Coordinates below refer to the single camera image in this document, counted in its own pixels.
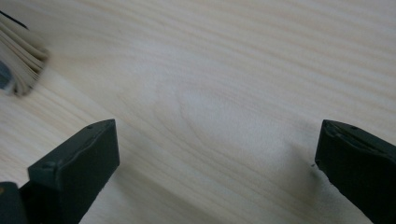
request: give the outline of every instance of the light wood tabletop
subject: light wood tabletop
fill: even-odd
[[[396,1],[0,6],[50,53],[0,95],[0,181],[115,119],[121,165],[81,223],[371,223],[311,165],[324,119],[396,144]]]

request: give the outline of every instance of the wood grain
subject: wood grain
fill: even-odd
[[[371,223],[314,163],[320,124],[396,144],[393,0],[5,1],[48,41],[0,96],[0,180],[115,118],[121,166],[81,223]]]

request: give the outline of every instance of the wooden surface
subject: wooden surface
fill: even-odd
[[[371,223],[311,164],[323,119],[396,144],[396,1],[0,6],[51,54],[0,95],[1,181],[115,118],[121,166],[81,223]]]

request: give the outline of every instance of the wooden table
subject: wooden table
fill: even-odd
[[[396,144],[396,1],[0,6],[51,54],[0,95],[1,181],[114,118],[121,166],[81,223],[371,223],[311,165],[323,119]]]

